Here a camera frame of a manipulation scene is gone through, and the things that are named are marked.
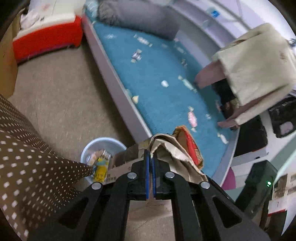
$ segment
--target white shelf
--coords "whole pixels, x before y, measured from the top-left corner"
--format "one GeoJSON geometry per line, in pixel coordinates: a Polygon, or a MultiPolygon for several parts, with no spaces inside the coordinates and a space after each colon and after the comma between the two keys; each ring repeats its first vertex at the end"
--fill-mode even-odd
{"type": "MultiPolygon", "coordinates": [[[[202,0],[184,0],[184,1],[190,3],[194,7],[197,7],[198,9],[202,10],[206,14],[207,14],[207,10],[210,7],[214,7],[214,4],[211,4],[211,2],[205,2],[202,0]]],[[[214,19],[218,24],[220,24],[221,27],[225,28],[233,36],[233,38],[237,39],[238,37],[240,37],[241,35],[243,35],[245,33],[245,31],[241,31],[240,29],[238,29],[235,26],[235,22],[238,22],[238,20],[234,22],[233,20],[229,20],[229,19],[225,18],[221,12],[219,12],[219,13],[220,13],[220,15],[216,18],[213,18],[209,14],[208,15],[212,19],[214,19]]]]}
{"type": "Polygon", "coordinates": [[[253,29],[265,21],[254,12],[253,9],[248,7],[242,0],[211,0],[218,3],[220,6],[229,10],[237,19],[240,19],[249,29],[253,29]]]}
{"type": "Polygon", "coordinates": [[[220,48],[225,47],[235,38],[219,23],[217,23],[207,13],[197,7],[193,7],[188,1],[177,1],[171,7],[182,14],[185,18],[193,22],[196,26],[201,28],[220,48]],[[204,21],[211,21],[207,28],[203,28],[204,21]]]}

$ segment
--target blue mat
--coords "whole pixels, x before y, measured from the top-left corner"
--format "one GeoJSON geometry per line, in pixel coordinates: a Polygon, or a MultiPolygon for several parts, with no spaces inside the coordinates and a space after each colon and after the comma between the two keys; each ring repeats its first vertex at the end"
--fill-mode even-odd
{"type": "Polygon", "coordinates": [[[216,171],[227,148],[217,133],[227,140],[232,133],[221,129],[218,121],[224,120],[215,101],[219,96],[209,86],[199,90],[193,83],[195,75],[202,69],[186,48],[176,41],[168,41],[139,31],[111,27],[100,23],[86,11],[104,49],[124,87],[132,96],[139,96],[136,104],[152,134],[171,134],[176,126],[186,125],[189,106],[194,109],[198,125],[191,131],[205,161],[202,171],[211,177],[216,171]],[[134,52],[140,49],[141,60],[131,62],[134,52]],[[178,77],[187,79],[194,90],[190,90],[178,77]],[[168,87],[162,86],[166,80],[168,87]]]}

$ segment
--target trash in bowl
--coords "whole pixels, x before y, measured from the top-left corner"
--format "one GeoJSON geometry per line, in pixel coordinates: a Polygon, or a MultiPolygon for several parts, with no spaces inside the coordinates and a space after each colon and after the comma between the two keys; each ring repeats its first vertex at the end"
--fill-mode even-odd
{"type": "Polygon", "coordinates": [[[91,154],[87,164],[93,166],[93,175],[96,182],[104,182],[111,158],[112,155],[104,149],[91,154]]]}

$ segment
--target metal screw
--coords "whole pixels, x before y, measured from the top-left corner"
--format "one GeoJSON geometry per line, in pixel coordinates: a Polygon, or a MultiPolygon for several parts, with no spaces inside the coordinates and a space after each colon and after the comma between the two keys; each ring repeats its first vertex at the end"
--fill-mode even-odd
{"type": "Polygon", "coordinates": [[[101,189],[102,184],[101,184],[101,183],[93,183],[93,184],[91,185],[91,187],[92,187],[92,189],[94,189],[94,190],[99,190],[99,189],[101,189]]]}
{"type": "Polygon", "coordinates": [[[129,179],[135,179],[137,177],[137,174],[136,173],[134,173],[134,172],[129,172],[128,173],[128,178],[129,179]]]}
{"type": "Polygon", "coordinates": [[[209,189],[211,185],[208,182],[202,182],[200,186],[204,189],[209,189]]]}
{"type": "Polygon", "coordinates": [[[166,172],[166,173],[165,173],[165,176],[166,176],[167,178],[174,178],[175,174],[174,174],[173,172],[166,172]]]}

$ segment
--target beige cloth bag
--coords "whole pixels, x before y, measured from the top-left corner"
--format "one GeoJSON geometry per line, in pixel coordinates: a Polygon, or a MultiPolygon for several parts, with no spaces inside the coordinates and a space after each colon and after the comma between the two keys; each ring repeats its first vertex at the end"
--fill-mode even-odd
{"type": "Polygon", "coordinates": [[[270,23],[251,29],[219,50],[213,59],[222,63],[240,106],[264,96],[235,119],[238,125],[280,101],[296,83],[293,49],[270,23]]]}

